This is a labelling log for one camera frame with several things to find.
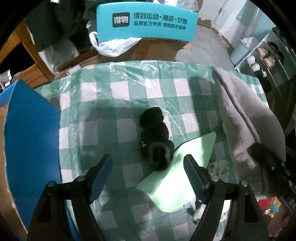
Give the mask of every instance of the shoe rack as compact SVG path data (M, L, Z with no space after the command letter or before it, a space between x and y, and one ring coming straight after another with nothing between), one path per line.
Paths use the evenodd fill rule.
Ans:
M277 45L278 50L275 50L269 43L273 42ZM263 47L268 50L268 56L274 58L274 66L270 68L258 52L257 48ZM265 38L250 51L250 53L242 59L242 61L235 67L235 69L242 74L255 76L251 66L247 62L249 56L254 56L256 62L260 65L261 70L267 73L266 79L270 82L271 88L277 88L282 83L291 79L296 74L296 54L286 46L284 42L278 37L274 31L268 33Z

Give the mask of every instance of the teal sign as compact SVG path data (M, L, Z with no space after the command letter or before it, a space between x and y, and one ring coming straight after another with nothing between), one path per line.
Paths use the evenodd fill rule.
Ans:
M192 42L198 20L198 13L147 2L101 4L96 16L99 42L129 37Z

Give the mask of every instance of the cardboard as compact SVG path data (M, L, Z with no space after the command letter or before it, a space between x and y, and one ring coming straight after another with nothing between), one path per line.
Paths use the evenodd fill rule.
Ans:
M0 125L4 126L6 119L6 107L0 107ZM13 202L8 191L5 173L5 156L4 156L4 140L3 128L0 128L0 212L12 231L22 240L26 240L27 232L21 220L19 219L17 211L13 207Z
M195 198L183 167L184 156L191 154L200 167L206 168L215 140L216 133L211 132L183 143L174 152L172 162L165 171L154 171L136 188L145 192L163 212L173 212L182 207Z
M0 94L0 105L8 103L4 121L5 172L1 173L1 186L7 182L4 205L19 216L19 233L29 229L37 202L50 180L61 183L59 167L59 120L60 110L38 95L23 81L18 80ZM74 238L77 235L68 215Z
M100 4L96 10L98 41L160 38L192 42L198 13L148 2Z

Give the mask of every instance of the floor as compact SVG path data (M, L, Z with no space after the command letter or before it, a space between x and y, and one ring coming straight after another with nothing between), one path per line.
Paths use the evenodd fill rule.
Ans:
M176 61L234 70L234 65L229 60L227 47L222 39L211 29L201 25L196 27L192 47L179 50Z

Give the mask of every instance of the light green foam pad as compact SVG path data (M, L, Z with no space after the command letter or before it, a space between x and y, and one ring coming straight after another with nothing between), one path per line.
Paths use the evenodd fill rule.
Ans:
M183 159L191 154L200 167L206 168L213 151L216 133L211 132L183 143L165 171L152 172L136 188L145 192L156 206L169 213L191 201L195 194L183 168Z

